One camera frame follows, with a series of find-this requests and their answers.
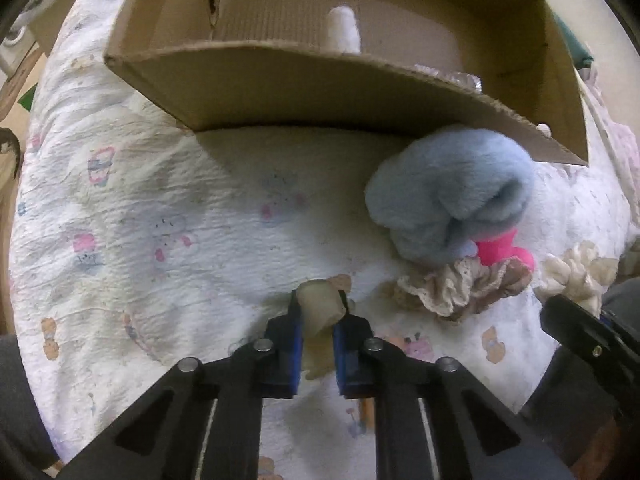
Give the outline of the cream white scrunchie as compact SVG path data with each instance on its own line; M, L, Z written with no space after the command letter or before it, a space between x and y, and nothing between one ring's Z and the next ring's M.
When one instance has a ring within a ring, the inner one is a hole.
M615 281L619 262L602 257L596 244L583 240L562 255L548 255L542 260L534 294L542 304L554 296L564 296L598 318L603 295Z

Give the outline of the beige lace scrunchie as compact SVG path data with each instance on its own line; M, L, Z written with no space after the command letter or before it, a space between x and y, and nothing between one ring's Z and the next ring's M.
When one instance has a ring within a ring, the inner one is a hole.
M393 300L401 309L425 311L457 323L488 310L499 300L518 296L533 279L533 271L511 257L485 266L465 257L427 274L397 279Z

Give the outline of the pink rubber duck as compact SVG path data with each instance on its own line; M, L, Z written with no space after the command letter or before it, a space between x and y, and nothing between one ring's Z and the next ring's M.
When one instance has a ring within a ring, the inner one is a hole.
M480 263L483 266L493 266L500 261L517 258L527 269L535 270L533 255L525 248L513 245L516 234L518 229L514 228L491 240L478 240L476 247Z

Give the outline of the light blue plush toy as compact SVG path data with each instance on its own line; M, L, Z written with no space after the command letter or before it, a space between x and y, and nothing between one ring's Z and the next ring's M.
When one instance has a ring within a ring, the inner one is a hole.
M384 160L364 202L401 258L442 266L474 256L478 242L515 228L535 177L534 161L518 142L492 130L450 126Z

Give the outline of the clear plastic bag with trinkets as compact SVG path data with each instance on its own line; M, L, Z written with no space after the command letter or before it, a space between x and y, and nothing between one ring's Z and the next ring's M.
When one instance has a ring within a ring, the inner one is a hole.
M422 64L414 64L412 70L416 73L445 81L447 84L454 84L465 90L476 93L483 92L483 81L479 76L473 74L459 72L458 70L439 70L438 68Z

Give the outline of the white sock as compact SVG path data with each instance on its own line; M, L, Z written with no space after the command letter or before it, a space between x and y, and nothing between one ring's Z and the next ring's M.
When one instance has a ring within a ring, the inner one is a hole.
M336 53L359 54L361 52L358 22L350 6L336 6L326 14L323 47Z

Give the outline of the grey trouser leg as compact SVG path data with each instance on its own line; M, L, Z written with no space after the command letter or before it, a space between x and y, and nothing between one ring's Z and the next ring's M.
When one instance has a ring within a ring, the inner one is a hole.
M1 478L43 479L58 454L35 404L14 335L1 336Z

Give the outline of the patterned white bed quilt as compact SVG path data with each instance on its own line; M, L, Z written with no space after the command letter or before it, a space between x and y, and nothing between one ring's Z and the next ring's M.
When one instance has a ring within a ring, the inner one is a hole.
M457 323L393 300L412 265L371 220L364 189L381 162L424 136L195 131L106 66L124 1L76 0L66 16L30 114L9 249L17 340L60 459L180 359L218 360L253 341L314 278L345 286L378 335L422 359L454 356L521 408L555 350L533 287ZM588 160L532 157L516 241L537 258L583 240L620 258L639 223L637 142L574 72Z

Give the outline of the teal headboard cushion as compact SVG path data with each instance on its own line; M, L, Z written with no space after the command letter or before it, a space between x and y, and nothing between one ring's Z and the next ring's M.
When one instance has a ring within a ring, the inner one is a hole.
M559 17L558 14L553 14L555 23L558 24L560 31L570 57L576 70L586 70L590 68L593 63L593 56L589 50L578 40L574 32L567 26L567 24Z

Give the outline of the green dustpan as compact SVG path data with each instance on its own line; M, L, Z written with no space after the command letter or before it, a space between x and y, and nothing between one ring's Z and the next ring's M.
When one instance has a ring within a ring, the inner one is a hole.
M38 84L33 84L17 100L17 103L20 104L21 107L23 107L27 113L30 113L32 111L32 103L34 102L34 99L35 99L37 87L38 87Z

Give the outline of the open cardboard box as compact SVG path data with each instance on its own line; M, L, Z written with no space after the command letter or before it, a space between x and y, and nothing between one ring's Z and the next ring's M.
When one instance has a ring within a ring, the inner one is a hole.
M359 54L323 47L350 6ZM546 0L125 0L106 66L183 125L325 125L425 136L461 122L583 165L577 76ZM412 70L479 76L483 92Z

